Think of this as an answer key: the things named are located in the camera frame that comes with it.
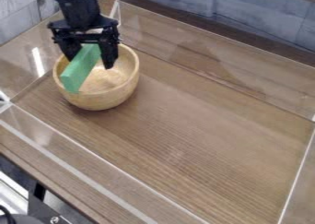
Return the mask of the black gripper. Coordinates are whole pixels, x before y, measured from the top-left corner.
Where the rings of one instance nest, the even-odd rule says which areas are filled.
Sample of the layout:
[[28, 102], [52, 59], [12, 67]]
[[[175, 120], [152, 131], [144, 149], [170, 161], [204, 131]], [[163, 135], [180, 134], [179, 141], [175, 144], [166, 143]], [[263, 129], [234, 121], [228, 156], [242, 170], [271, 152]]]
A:
[[103, 65], [111, 69], [119, 58], [119, 24], [102, 14], [99, 0], [56, 0], [63, 19], [48, 24], [53, 41], [71, 61], [83, 43], [100, 46]]

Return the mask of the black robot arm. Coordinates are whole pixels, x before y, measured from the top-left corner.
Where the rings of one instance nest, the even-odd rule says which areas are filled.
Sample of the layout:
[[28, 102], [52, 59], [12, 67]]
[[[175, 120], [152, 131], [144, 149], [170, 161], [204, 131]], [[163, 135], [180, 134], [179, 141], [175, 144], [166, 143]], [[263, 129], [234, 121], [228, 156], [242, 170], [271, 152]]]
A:
[[63, 19], [48, 23], [53, 42], [70, 60], [83, 44], [98, 44], [106, 69], [119, 58], [119, 22], [102, 14], [98, 0], [56, 0]]

